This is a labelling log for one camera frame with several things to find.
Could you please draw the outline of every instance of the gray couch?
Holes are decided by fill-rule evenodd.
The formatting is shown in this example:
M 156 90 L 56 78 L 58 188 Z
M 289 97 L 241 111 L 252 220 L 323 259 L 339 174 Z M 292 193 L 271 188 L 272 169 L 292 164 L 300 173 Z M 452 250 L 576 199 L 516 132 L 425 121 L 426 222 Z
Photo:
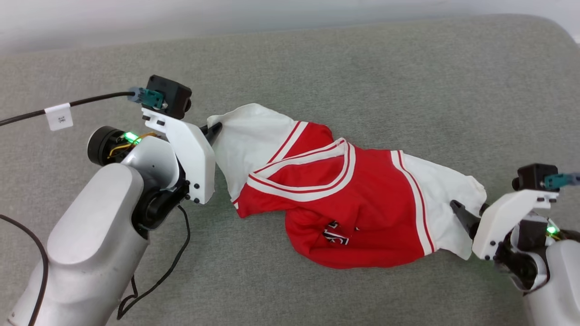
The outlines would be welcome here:
M 185 39 L 0 59 L 0 118 L 145 85 L 151 74 L 193 90 L 186 121 L 257 102 L 327 124 L 365 148 L 405 152 L 475 176 L 490 201 L 532 162 L 580 164 L 580 50 L 559 26 L 530 16 L 375 24 Z M 145 132 L 124 99 L 73 109 L 58 132 L 38 117 L 0 128 L 0 212 L 46 241 L 99 169 L 86 157 L 103 125 Z M 580 229 L 580 192 L 550 216 Z M 440 251 L 391 269 L 334 270 L 296 253 L 284 214 L 246 220 L 216 173 L 205 206 L 186 203 L 192 238 L 173 275 L 110 325 L 524 325 L 521 295 L 477 259 Z M 186 236 L 173 213 L 136 272 L 141 291 Z M 20 296 L 39 255 L 0 226 L 0 313 Z

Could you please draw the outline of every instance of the red jersey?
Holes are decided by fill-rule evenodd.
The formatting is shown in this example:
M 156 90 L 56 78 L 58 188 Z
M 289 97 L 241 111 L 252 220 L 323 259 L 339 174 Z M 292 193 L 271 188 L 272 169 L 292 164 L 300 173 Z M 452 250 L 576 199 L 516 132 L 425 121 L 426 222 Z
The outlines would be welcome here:
M 240 217 L 286 211 L 302 255 L 334 268 L 391 267 L 439 248 L 467 259 L 471 240 L 449 202 L 479 211 L 474 178 L 404 154 L 333 140 L 323 125 L 294 121 L 258 104 L 208 118 Z

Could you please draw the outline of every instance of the red fabric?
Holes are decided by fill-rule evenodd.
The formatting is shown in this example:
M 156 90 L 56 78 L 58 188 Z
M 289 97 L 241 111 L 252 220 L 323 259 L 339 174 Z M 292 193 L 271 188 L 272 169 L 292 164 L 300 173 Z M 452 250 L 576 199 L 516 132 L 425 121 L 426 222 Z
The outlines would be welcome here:
M 309 124 L 285 160 L 266 165 L 257 173 L 331 143 L 332 133 L 326 126 Z M 245 218 L 262 212 L 286 211 L 286 230 L 293 247 L 328 267 L 392 267 L 423 257 L 425 252 L 415 222 L 416 214 L 421 212 L 415 211 L 413 191 L 407 178 L 393 165 L 392 152 L 362 150 L 352 145 L 349 148 L 354 150 L 356 163 L 351 160 L 347 163 L 353 164 L 354 172 L 348 184 L 336 193 L 296 201 L 285 195 L 265 193 L 247 183 L 235 202 L 238 214 Z M 287 190 L 284 186 L 327 185 L 340 175 L 344 163 L 345 157 L 340 155 L 286 165 L 267 180 L 278 184 L 270 184 L 271 188 L 288 193 L 317 193 L 319 190 Z M 267 184 L 255 176 L 250 178 Z

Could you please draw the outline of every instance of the black cable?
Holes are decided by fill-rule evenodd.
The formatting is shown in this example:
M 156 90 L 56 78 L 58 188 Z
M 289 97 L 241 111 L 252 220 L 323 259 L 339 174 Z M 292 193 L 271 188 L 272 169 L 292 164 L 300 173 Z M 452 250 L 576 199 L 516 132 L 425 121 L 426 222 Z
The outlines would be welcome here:
M 70 104 L 71 104 L 71 107 L 74 107 L 74 106 L 79 106 L 79 105 L 86 104 L 86 103 L 92 103 L 92 102 L 96 102 L 96 101 L 101 101 L 101 100 L 106 100 L 106 99 L 112 99 L 114 97 L 134 96 L 134 95 L 135 95 L 135 92 L 111 93 L 111 94 L 106 94 L 106 95 L 89 97 L 88 99 L 74 101 L 74 102 L 71 102 Z
M 22 120 L 25 120 L 28 118 L 34 118 L 34 117 L 37 117 L 37 116 L 43 115 L 43 114 L 46 114 L 46 112 L 44 112 L 44 110 L 38 110 L 38 111 L 30 112 L 30 113 L 17 115 L 15 117 L 0 121 L 0 126 L 11 124 L 12 122 L 22 121 Z
M 129 311 L 129 309 L 131 309 L 131 307 L 135 305 L 135 303 L 137 303 L 139 300 L 143 299 L 145 296 L 153 292 L 153 290 L 155 290 L 159 285 L 161 285 L 161 283 L 163 283 L 163 281 L 165 281 L 165 279 L 169 277 L 169 275 L 171 275 L 171 272 L 173 272 L 175 266 L 177 266 L 177 263 L 181 258 L 181 255 L 185 251 L 185 248 L 187 248 L 187 245 L 189 244 L 189 239 L 191 238 L 189 220 L 187 219 L 187 213 L 185 212 L 185 209 L 183 209 L 181 205 L 178 205 L 177 208 L 179 208 L 179 210 L 183 213 L 183 217 L 185 218 L 185 225 L 187 227 L 187 239 L 185 240 L 185 243 L 177 253 L 177 256 L 175 256 L 175 259 L 173 260 L 173 263 L 171 264 L 169 270 L 159 279 L 159 281 L 157 281 L 157 283 L 155 283 L 155 285 L 153 285 L 149 290 L 147 290 L 147 292 L 139 295 L 139 293 L 137 292 L 137 285 L 135 284 L 135 275 L 133 275 L 133 277 L 131 278 L 131 287 L 133 288 L 133 294 L 127 296 L 125 299 L 123 299 L 123 301 L 121 301 L 119 309 L 117 310 L 117 320 L 123 318 L 123 316 Z M 135 300 L 131 301 L 131 303 L 127 307 L 125 307 L 127 301 L 133 298 L 135 298 Z
M 46 283 L 48 282 L 48 255 L 42 246 L 42 242 L 40 242 L 38 237 L 30 229 L 5 215 L 0 214 L 0 219 L 5 220 L 6 222 L 18 227 L 20 230 L 28 234 L 28 236 L 31 237 L 34 243 L 37 245 L 38 250 L 40 250 L 40 256 L 42 257 L 42 281 L 40 284 L 40 290 L 38 291 L 36 305 L 34 306 L 32 316 L 30 316 L 30 321 L 28 322 L 28 326 L 34 326 L 36 319 L 38 318 L 38 313 L 40 312 L 42 300 L 44 299 L 44 293 L 46 292 Z
M 101 96 L 89 97 L 88 99 L 70 102 L 69 104 L 71 107 L 74 107 L 74 106 L 79 106 L 79 105 L 86 104 L 86 103 L 91 103 L 91 102 L 96 102 L 96 101 L 101 101 L 101 100 L 106 100 L 106 99 L 112 99 L 114 97 L 134 96 L 134 95 L 135 95 L 134 92 L 111 93 L 111 94 L 106 94 L 106 95 L 101 95 Z M 8 118 L 8 119 L 4 119 L 4 120 L 0 121 L 0 126 L 11 124 L 12 122 L 22 121 L 22 120 L 25 120 L 28 118 L 34 118 L 34 117 L 37 117 L 39 115 L 44 115 L 44 114 L 46 114 L 46 112 L 44 110 L 38 110 L 38 111 L 30 112 L 30 113 L 17 115 L 16 117 L 12 117 L 12 118 Z

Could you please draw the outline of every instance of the white stripe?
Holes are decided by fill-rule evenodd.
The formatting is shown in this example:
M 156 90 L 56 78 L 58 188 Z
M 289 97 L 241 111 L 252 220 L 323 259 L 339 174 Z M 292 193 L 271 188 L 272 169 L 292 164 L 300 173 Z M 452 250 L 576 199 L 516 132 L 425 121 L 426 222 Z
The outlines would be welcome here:
M 326 233 L 326 234 L 329 234 L 329 235 L 331 235 L 331 236 L 333 236 L 333 237 L 337 237 L 337 238 L 343 238 L 343 239 L 348 239 L 348 238 L 347 238 L 347 237 L 345 237 L 345 236 L 340 236 L 340 235 L 338 235 L 338 234 L 336 234 L 336 233 L 328 232 L 327 230 L 324 230 L 324 233 Z
M 313 200 L 318 200 L 320 198 L 328 197 L 332 194 L 339 192 L 341 189 L 346 187 L 346 185 L 349 184 L 350 180 L 353 178 L 354 166 L 356 164 L 356 154 L 354 151 L 354 146 L 352 146 L 351 144 L 348 144 L 348 146 L 350 149 L 350 154 L 349 154 L 349 157 L 347 159 L 349 162 L 349 168 L 346 171 L 346 175 L 345 175 L 344 179 L 342 179 L 341 182 L 339 182 L 336 186 L 334 186 L 330 189 L 323 190 L 323 191 L 313 191 L 310 193 L 290 193 L 288 191 L 273 188 L 273 187 L 268 186 L 266 184 L 257 182 L 255 180 L 253 180 L 252 178 L 248 178 L 247 185 L 258 190 L 258 191 L 266 193 L 266 194 L 276 195 L 276 196 L 280 196 L 283 198 L 287 198 L 287 199 L 290 199 L 293 201 L 299 201 L 299 202 L 313 201 Z
M 320 153 L 320 152 L 323 152 L 323 151 L 327 151 L 329 149 L 334 149 L 334 147 L 336 147 L 337 145 L 339 145 L 341 142 L 346 142 L 346 140 L 344 138 L 339 138 L 339 139 L 335 140 L 333 143 L 328 144 L 328 145 L 326 145 L 324 147 L 320 147 L 320 148 L 317 148 L 317 149 L 312 150 L 312 151 L 307 151 L 307 152 L 304 152 L 302 154 L 294 155 L 294 156 L 285 158 L 284 160 L 281 160 L 281 161 L 268 163 L 265 166 L 259 168 L 257 171 L 259 171 L 258 173 L 261 174 L 262 176 L 266 175 L 269 178 L 272 174 L 274 174 L 276 171 L 278 171 L 278 170 L 275 170 L 274 172 L 268 174 L 268 171 L 269 171 L 269 169 L 272 166 L 275 166 L 277 164 L 280 164 L 283 161 L 294 160 L 295 158 L 304 157 L 304 156 L 312 155 L 312 154 L 315 154 L 315 153 Z
M 292 134 L 292 136 L 290 137 L 290 139 L 288 140 L 286 145 L 284 145 L 284 147 L 280 150 L 278 155 L 276 155 L 276 157 L 274 157 L 274 159 L 272 160 L 273 162 L 276 162 L 276 161 L 283 159 L 286 156 L 286 154 L 288 154 L 288 152 L 290 151 L 290 148 L 292 148 L 292 146 L 294 146 L 294 144 L 296 143 L 296 141 L 298 140 L 298 138 L 300 137 L 300 135 L 302 134 L 304 129 L 306 129 L 307 124 L 308 124 L 308 122 L 304 122 L 304 121 L 298 122 L 298 127 L 296 127 L 296 130 L 294 130 L 294 133 Z
M 421 195 L 419 194 L 419 189 L 417 189 L 417 186 L 411 175 L 401 166 L 399 161 L 399 151 L 391 151 L 391 160 L 393 161 L 394 167 L 401 171 L 405 178 L 407 178 L 407 182 L 413 191 L 413 197 L 415 199 L 415 225 L 417 226 L 417 234 L 419 235 L 419 241 L 423 247 L 423 252 L 425 255 L 428 255 L 431 253 L 431 245 L 429 244 L 429 238 L 427 236 L 425 224 L 423 222 L 423 205 L 421 204 Z
M 346 142 L 342 142 L 340 144 L 337 145 L 336 148 L 333 148 L 332 150 L 327 150 L 327 151 L 323 151 L 320 153 L 316 153 L 316 154 L 312 154 L 309 156 L 304 156 L 304 157 L 299 157 L 299 158 L 294 158 L 294 159 L 287 159 L 287 160 L 283 160 L 280 161 L 279 164 L 275 164 L 273 166 L 268 167 L 267 169 L 264 169 L 258 173 L 250 173 L 252 176 L 254 176 L 256 179 L 259 179 L 265 183 L 268 183 L 274 187 L 278 187 L 278 188 L 282 188 L 285 190 L 306 190 L 306 191 L 313 191 L 313 190 L 321 190 L 321 189 L 326 189 L 329 187 L 333 187 L 335 184 L 337 184 L 338 181 L 340 181 L 342 179 L 342 177 L 345 175 L 346 170 L 347 170 L 347 165 L 349 163 L 349 160 L 346 156 L 347 154 L 347 143 Z M 284 186 L 281 184 L 278 184 L 276 182 L 273 182 L 271 180 L 268 180 L 267 178 L 269 178 L 271 175 L 273 175 L 274 173 L 278 172 L 280 169 L 282 169 L 283 167 L 287 166 L 287 165 L 301 165 L 301 164 L 308 164 L 311 162 L 316 162 L 316 161 L 321 161 L 321 160 L 325 160 L 327 158 L 332 158 L 332 157 L 337 157 L 343 155 L 344 156 L 344 162 L 342 165 L 342 170 L 341 172 L 338 174 L 338 176 L 330 183 L 322 185 L 322 186 L 310 186 L 310 187 L 289 187 L 289 186 Z

